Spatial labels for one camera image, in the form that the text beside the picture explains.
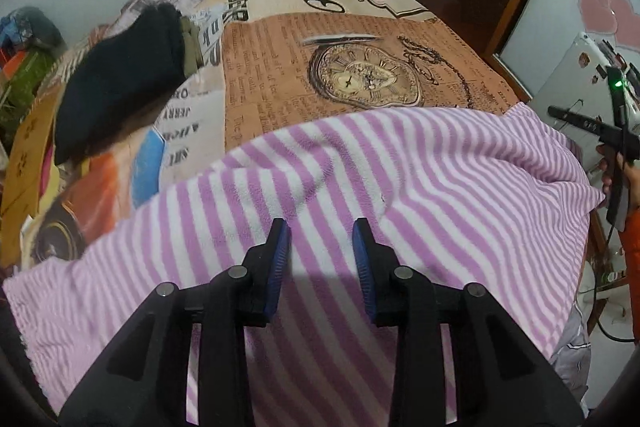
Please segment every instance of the clock face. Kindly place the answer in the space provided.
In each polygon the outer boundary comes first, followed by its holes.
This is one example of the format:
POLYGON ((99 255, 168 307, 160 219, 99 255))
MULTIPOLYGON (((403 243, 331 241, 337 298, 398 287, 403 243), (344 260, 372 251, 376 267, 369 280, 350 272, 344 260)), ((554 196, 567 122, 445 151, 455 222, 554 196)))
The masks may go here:
POLYGON ((31 257, 36 263, 49 257, 72 261, 79 259, 85 248, 84 237, 73 210, 60 196, 57 197, 36 234, 31 257))
POLYGON ((409 64, 359 42, 318 48, 309 78, 323 96, 356 107, 416 105, 421 100, 418 76, 409 64))

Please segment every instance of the person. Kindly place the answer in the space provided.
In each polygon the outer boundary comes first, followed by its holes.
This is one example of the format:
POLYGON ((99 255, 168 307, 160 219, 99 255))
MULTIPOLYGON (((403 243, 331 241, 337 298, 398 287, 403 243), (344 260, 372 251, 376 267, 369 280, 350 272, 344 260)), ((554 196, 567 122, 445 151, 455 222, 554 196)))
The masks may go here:
MULTIPOLYGON (((596 150, 605 155, 604 145, 598 145, 596 150)), ((625 250, 626 277, 629 281, 633 331, 637 344, 640 340, 640 168, 625 162, 620 153, 616 156, 616 162, 629 181, 629 206, 625 231, 618 235, 622 248, 625 250)), ((609 162, 603 158, 600 162, 600 169, 606 171, 608 166, 609 162)), ((607 196, 611 191, 611 177, 608 174, 602 176, 602 190, 607 196)))

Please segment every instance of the yellow object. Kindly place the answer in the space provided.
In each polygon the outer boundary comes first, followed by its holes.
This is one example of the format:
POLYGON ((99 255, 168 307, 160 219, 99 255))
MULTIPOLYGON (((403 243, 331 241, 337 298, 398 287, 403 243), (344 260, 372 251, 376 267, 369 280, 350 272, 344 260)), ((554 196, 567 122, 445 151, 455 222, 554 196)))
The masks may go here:
POLYGON ((91 166, 91 159, 87 158, 80 164, 80 177, 84 178, 87 174, 89 174, 89 169, 91 166))
POLYGON ((36 216, 40 174, 61 86, 47 93, 18 127, 6 169, 0 205, 0 266, 20 262, 20 230, 27 216, 36 216))

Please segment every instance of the orange fabric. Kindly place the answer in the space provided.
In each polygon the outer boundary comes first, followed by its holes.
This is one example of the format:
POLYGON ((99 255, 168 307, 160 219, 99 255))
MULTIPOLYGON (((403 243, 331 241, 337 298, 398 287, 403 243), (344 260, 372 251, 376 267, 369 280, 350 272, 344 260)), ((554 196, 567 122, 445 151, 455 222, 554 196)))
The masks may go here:
POLYGON ((9 60, 9 62, 4 65, 4 68, 2 68, 2 73, 4 73, 4 76, 6 76, 7 80, 11 80, 11 77, 14 76, 16 71, 18 71, 20 64, 22 64, 22 62, 24 61, 24 57, 26 56, 27 52, 21 50, 17 52, 17 54, 15 54, 11 58, 11 60, 9 60))
POLYGON ((111 152, 91 158, 89 173, 67 189, 65 200, 87 246, 116 226, 118 165, 111 152))
POLYGON ((640 339, 640 209, 626 218, 625 231, 620 232, 620 242, 625 249, 634 337, 640 339))

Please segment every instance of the pink striped towel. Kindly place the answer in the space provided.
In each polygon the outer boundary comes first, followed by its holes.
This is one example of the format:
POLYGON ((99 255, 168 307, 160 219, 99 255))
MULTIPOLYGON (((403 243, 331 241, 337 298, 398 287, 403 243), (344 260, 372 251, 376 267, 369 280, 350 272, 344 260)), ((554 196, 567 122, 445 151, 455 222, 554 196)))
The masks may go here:
MULTIPOLYGON (((353 221, 369 218, 434 282, 486 285, 549 356, 602 199, 568 146, 522 104, 502 117, 387 108, 284 128, 158 194, 81 260, 50 259, 4 289, 59 410, 158 283, 207 282, 285 217, 292 259, 276 319, 247 330, 257 424, 383 426, 396 338, 364 314, 353 221)), ((193 373, 187 393, 193 420, 193 373)))

